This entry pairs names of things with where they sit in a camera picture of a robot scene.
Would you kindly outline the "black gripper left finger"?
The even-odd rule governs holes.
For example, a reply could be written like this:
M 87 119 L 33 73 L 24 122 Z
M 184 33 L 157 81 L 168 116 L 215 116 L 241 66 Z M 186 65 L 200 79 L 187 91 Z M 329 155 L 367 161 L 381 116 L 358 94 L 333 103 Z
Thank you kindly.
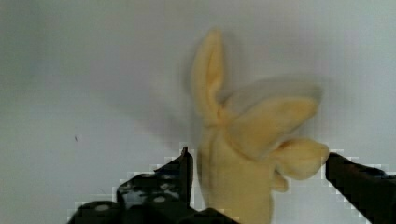
M 115 202 L 85 203 L 66 224 L 239 224 L 213 208 L 192 208 L 192 180 L 193 157 L 184 147 L 153 173 L 121 184 Z

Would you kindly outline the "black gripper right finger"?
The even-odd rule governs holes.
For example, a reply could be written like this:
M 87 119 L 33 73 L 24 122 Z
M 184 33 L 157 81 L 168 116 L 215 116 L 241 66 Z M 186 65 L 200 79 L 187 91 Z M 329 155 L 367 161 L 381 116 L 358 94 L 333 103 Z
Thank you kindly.
M 394 175 L 331 152 L 325 176 L 371 224 L 396 223 Z

